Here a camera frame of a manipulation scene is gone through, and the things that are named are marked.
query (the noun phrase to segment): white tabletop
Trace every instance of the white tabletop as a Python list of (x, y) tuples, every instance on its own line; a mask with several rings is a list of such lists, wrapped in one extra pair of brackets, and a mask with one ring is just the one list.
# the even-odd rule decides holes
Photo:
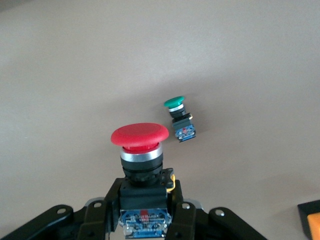
[[(0, 237), (105, 196), (124, 176), (112, 132), (155, 122), (185, 198), (269, 240), (306, 239), (297, 204), (320, 199), (320, 1), (21, 2), (0, 8)], [(183, 143), (163, 106), (181, 95), (197, 132)]]

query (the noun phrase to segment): green button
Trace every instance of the green button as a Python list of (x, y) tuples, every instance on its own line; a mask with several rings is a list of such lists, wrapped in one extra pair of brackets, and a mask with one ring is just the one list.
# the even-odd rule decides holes
[(176, 96), (174, 98), (169, 99), (164, 103), (165, 107), (170, 109), (174, 109), (182, 104), (182, 101), (185, 100), (184, 96)]

